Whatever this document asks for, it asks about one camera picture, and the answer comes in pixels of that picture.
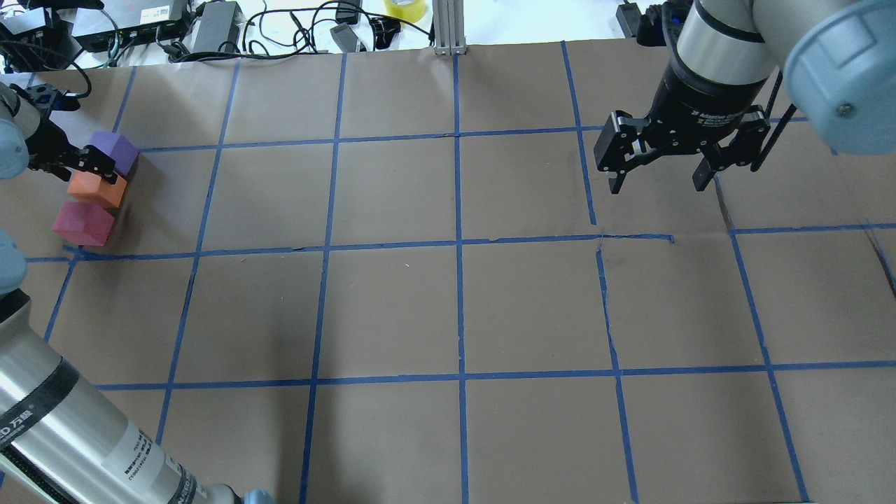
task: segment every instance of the yellow object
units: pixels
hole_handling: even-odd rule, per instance
[[[386,13],[394,18],[401,18],[406,22],[418,22],[426,13],[426,3],[423,0],[383,0],[386,3]]]

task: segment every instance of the metal post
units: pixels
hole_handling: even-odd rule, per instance
[[[467,54],[463,0],[433,0],[433,24],[437,55]]]

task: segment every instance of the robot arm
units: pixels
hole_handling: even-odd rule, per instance
[[[49,84],[24,90],[0,83],[0,178],[11,178],[25,168],[52,173],[64,181],[69,169],[88,171],[110,184],[117,180],[115,162],[92,145],[78,149],[65,132],[50,121],[54,110],[77,110],[77,99]]]
[[[698,191],[733,164],[758,170],[783,127],[763,148],[771,124],[753,102],[775,65],[830,147],[896,150],[892,0],[670,0],[661,11],[670,58],[650,111],[614,111],[594,146],[613,194],[632,169],[666,155],[703,155]]]

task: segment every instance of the pink cube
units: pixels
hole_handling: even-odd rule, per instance
[[[53,232],[74,245],[106,245],[115,217],[95,203],[68,202],[53,223]]]

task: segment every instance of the white surface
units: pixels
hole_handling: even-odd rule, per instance
[[[246,18],[259,13],[264,8],[262,0],[237,0]],[[269,9],[313,8],[323,0],[267,0]],[[364,0],[362,8],[370,13],[385,13],[385,0]],[[616,7],[619,0],[466,0],[464,21],[467,43],[473,44],[522,44],[535,42],[556,42],[559,40],[616,39],[623,36],[616,21]],[[310,26],[313,13],[296,13],[298,19]],[[321,11],[318,19],[332,19],[335,11]],[[432,21],[432,0],[426,0],[426,14],[417,26],[429,30]],[[334,23],[321,23],[315,29],[319,50],[340,52],[330,37],[330,27]],[[359,38],[369,48],[373,46],[373,35],[364,17],[353,27]],[[190,33],[185,44],[191,47],[193,35]],[[291,42],[295,25],[286,13],[264,16],[264,33],[283,42]],[[248,40],[256,39],[264,44],[272,54],[283,54],[290,48],[275,46],[262,39],[257,24],[248,27]],[[404,27],[392,42],[390,50],[425,48],[429,39],[423,33]],[[262,52],[253,44],[256,52]],[[106,61],[105,53],[83,53],[77,62],[84,67],[101,65]],[[127,65],[156,65],[166,63],[167,55],[155,44],[129,49],[119,62]]]

